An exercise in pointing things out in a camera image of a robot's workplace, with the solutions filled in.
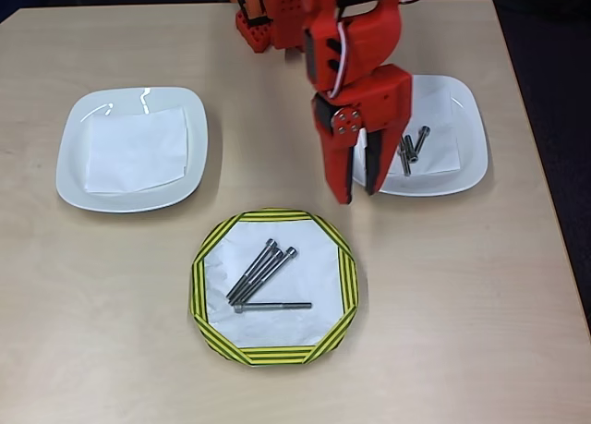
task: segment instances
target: table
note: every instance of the table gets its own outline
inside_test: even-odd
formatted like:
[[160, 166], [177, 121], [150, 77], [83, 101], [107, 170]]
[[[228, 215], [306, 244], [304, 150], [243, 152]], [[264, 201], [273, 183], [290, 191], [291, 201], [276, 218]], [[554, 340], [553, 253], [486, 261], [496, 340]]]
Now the table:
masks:
[[[254, 55], [235, 7], [19, 11], [0, 26], [0, 422], [587, 423], [591, 345], [493, 5], [405, 7], [392, 60], [474, 92], [491, 166], [424, 200], [324, 184], [301, 55]], [[98, 89], [183, 86], [211, 149], [188, 200], [83, 212], [54, 189], [64, 122]], [[350, 240], [361, 307], [310, 366], [252, 369], [205, 346], [189, 268], [219, 221], [262, 206]]]

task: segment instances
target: red robot arm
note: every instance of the red robot arm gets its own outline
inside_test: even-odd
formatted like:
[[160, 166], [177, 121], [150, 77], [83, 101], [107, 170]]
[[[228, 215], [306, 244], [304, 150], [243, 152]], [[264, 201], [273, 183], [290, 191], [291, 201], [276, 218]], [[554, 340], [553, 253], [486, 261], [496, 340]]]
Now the red robot arm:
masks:
[[[378, 1], [363, 15], [349, 6]], [[304, 46], [326, 180], [350, 203], [354, 147], [365, 129], [366, 192], [380, 190], [411, 115], [412, 77], [383, 66], [400, 39], [401, 0], [237, 0], [236, 25], [255, 52]]]
[[326, 180], [341, 203], [352, 199], [354, 147], [367, 133], [366, 192], [380, 190], [411, 115], [412, 77], [381, 64], [400, 39], [400, 0], [341, 18], [348, 6], [374, 0], [302, 0], [308, 77]]

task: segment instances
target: square plate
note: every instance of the square plate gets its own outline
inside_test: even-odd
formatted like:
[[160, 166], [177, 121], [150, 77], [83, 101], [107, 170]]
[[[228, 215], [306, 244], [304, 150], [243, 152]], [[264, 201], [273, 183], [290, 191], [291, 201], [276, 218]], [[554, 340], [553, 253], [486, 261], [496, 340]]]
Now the square plate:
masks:
[[[468, 190], [478, 184], [488, 169], [487, 137], [474, 95], [460, 80], [449, 76], [413, 77], [413, 102], [418, 98], [433, 93], [440, 94], [438, 103], [448, 103], [451, 99], [451, 124], [455, 128], [462, 168], [451, 172], [434, 175], [402, 176], [389, 174], [380, 189], [380, 193], [409, 197], [431, 197], [451, 195]], [[415, 132], [422, 125], [431, 128], [441, 124], [438, 115], [446, 113], [445, 109], [433, 108], [429, 115], [411, 117], [408, 127]], [[359, 137], [355, 147], [353, 179], [365, 186], [365, 152], [364, 141]]]
[[[91, 115], [145, 115], [182, 107], [187, 121], [187, 170], [181, 179], [133, 193], [87, 193]], [[55, 186], [67, 203], [93, 212], [147, 212], [178, 203], [195, 191], [205, 170], [208, 133], [205, 109], [193, 91], [141, 87], [96, 91], [81, 98], [66, 122], [57, 158]]]

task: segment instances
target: screw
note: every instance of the screw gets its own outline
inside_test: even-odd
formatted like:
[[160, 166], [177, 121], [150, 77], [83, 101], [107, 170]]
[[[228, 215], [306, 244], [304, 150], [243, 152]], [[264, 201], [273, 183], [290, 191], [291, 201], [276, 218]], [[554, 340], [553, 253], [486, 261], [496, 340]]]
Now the screw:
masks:
[[416, 163], [418, 161], [418, 155], [415, 151], [415, 146], [413, 145], [413, 139], [410, 135], [406, 135], [404, 137], [404, 150], [406, 151], [406, 157], [408, 158], [408, 162], [410, 164]]
[[400, 160], [403, 163], [403, 170], [404, 170], [404, 175], [406, 177], [409, 177], [411, 175], [411, 170], [410, 170], [410, 163], [408, 162], [408, 156], [406, 156], [406, 145], [404, 143], [404, 139], [400, 139], [400, 145], [399, 145], [399, 151], [398, 151], [399, 155], [400, 155]]
[[425, 143], [425, 139], [431, 133], [431, 129], [427, 126], [423, 126], [420, 130], [418, 130], [418, 141], [416, 142], [415, 152], [418, 155], [421, 150], [423, 150], [423, 144]]
[[283, 252], [275, 248], [272, 252], [271, 259], [268, 260], [265, 263], [265, 265], [253, 272], [248, 278], [248, 280], [242, 284], [242, 287], [240, 287], [236, 291], [236, 293], [234, 293], [234, 295], [229, 299], [230, 305], [234, 306], [238, 304], [240, 298], [246, 292], [248, 292], [259, 280], [261, 280], [265, 276], [265, 274], [267, 274], [271, 269], [273, 269], [275, 265], [277, 265], [277, 263], [281, 261], [282, 258]]
[[265, 269], [265, 272], [261, 272], [257, 276], [257, 280], [253, 282], [252, 285], [249, 286], [247, 290], [245, 290], [237, 302], [232, 303], [233, 306], [236, 304], [245, 304], [249, 299], [251, 299], [255, 293], [257, 293], [261, 287], [267, 284], [271, 278], [281, 270], [281, 268], [291, 259], [297, 256], [297, 250], [293, 247], [287, 249], [281, 260], [275, 262], [275, 265], [272, 266], [270, 269]]
[[265, 245], [265, 248], [262, 250], [262, 252], [259, 253], [258, 257], [254, 261], [252, 261], [252, 263], [247, 268], [247, 270], [244, 272], [242, 277], [238, 280], [238, 282], [234, 285], [234, 287], [232, 287], [232, 290], [230, 290], [230, 292], [228, 292], [228, 294], [225, 297], [227, 297], [228, 299], [234, 297], [236, 292], [244, 286], [245, 282], [248, 281], [248, 279], [250, 279], [250, 277], [270, 257], [273, 249], [276, 247], [277, 247], [277, 242], [275, 242], [273, 239], [269, 239], [267, 241], [267, 244]]
[[308, 310], [312, 308], [311, 302], [259, 302], [249, 304], [236, 304], [234, 311], [269, 311], [269, 310]]

